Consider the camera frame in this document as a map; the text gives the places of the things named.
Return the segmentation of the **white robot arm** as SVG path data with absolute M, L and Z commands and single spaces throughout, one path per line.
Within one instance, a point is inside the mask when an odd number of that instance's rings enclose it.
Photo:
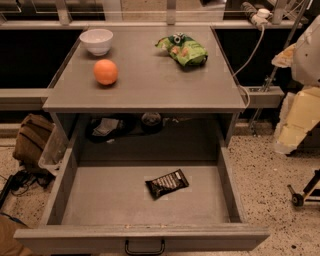
M 284 98 L 274 133 L 274 150 L 290 154 L 320 122 L 320 15 L 272 63 L 290 67 L 292 79 L 303 85 L 297 94 Z

